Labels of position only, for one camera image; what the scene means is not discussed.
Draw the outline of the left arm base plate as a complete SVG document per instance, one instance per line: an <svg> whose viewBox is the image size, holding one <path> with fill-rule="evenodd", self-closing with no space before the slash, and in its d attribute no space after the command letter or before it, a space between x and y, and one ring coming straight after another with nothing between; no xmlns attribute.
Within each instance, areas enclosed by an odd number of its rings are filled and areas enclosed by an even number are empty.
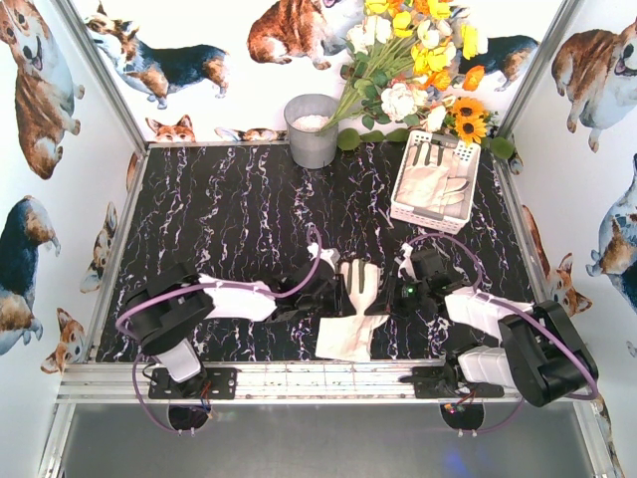
<svg viewBox="0 0 637 478"><path fill-rule="evenodd" d="M150 399L222 399L232 400L237 388L238 370L233 367L204 366L183 382L175 381L165 367L150 376Z"/></svg>

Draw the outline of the white glove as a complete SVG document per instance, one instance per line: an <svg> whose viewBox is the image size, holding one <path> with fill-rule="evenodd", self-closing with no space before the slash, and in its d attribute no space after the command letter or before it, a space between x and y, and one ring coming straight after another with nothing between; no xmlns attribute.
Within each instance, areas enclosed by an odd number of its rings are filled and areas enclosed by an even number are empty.
<svg viewBox="0 0 637 478"><path fill-rule="evenodd" d="M455 163L455 150L431 145L422 146L417 163L407 163L396 193L401 204L433 210L439 206L447 180Z"/></svg>

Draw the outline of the grey-strap glove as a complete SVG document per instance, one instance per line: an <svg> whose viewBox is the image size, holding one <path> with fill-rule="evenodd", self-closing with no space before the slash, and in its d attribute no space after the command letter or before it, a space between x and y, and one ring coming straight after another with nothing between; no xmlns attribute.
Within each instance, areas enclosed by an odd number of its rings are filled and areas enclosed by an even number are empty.
<svg viewBox="0 0 637 478"><path fill-rule="evenodd" d="M368 362L371 360L374 330L388 319L387 315L366 313L378 295L379 268L373 263L353 259L341 264L340 273L345 279L353 311L343 317L320 319L316 356L320 359Z"/></svg>
<svg viewBox="0 0 637 478"><path fill-rule="evenodd" d="M443 212L449 205L462 203L470 185L471 182L463 177L448 178L440 201L440 211Z"/></svg>

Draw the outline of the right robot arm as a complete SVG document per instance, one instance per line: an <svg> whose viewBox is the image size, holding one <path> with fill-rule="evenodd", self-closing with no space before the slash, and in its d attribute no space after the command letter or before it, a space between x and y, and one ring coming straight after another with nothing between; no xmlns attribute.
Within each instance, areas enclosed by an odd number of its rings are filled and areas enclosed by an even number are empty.
<svg viewBox="0 0 637 478"><path fill-rule="evenodd" d="M444 316L496 340L445 354L440 369L452 390L513 389L535 407L598 395L597 365L562 305L518 303L483 292L448 271L434 250L398 261L366 311L401 319L417 312Z"/></svg>

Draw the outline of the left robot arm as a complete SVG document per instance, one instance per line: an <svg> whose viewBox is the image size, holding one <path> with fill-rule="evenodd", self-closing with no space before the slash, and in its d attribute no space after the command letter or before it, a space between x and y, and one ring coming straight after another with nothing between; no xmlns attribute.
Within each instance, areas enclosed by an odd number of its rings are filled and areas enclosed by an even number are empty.
<svg viewBox="0 0 637 478"><path fill-rule="evenodd" d="M157 359L181 384L203 378L189 335L206 319L279 323L307 315L341 318L353 311L346 281L325 259L292 275L256 282L216 279L179 263L127 296L116 327L134 337L142 353Z"/></svg>

